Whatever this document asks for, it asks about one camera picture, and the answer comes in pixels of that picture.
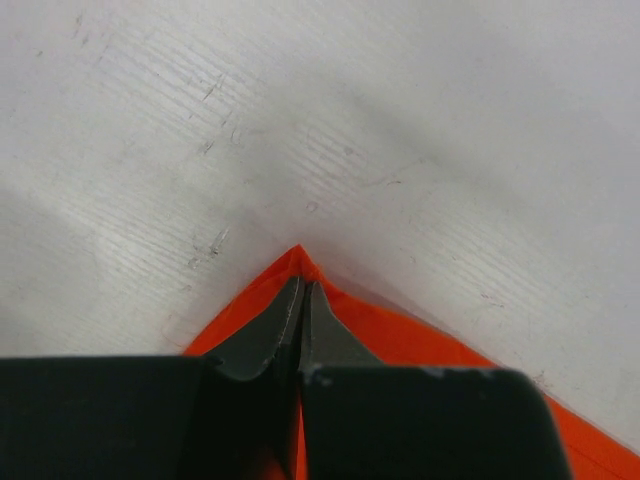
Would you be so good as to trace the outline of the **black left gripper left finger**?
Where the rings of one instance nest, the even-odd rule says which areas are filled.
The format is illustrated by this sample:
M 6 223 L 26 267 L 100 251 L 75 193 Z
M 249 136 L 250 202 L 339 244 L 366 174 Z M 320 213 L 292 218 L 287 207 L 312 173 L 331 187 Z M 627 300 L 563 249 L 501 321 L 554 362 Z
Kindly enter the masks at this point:
M 193 356 L 8 358 L 5 479 L 235 479 L 281 444 L 304 282 Z

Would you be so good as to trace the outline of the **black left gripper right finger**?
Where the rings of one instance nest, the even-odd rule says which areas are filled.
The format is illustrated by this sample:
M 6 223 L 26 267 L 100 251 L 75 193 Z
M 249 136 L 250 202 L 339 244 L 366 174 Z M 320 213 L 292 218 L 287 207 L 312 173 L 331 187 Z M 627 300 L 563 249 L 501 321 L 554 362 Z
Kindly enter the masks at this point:
M 393 366 L 306 292 L 299 372 L 312 479 L 568 479 L 550 409 L 508 369 Z

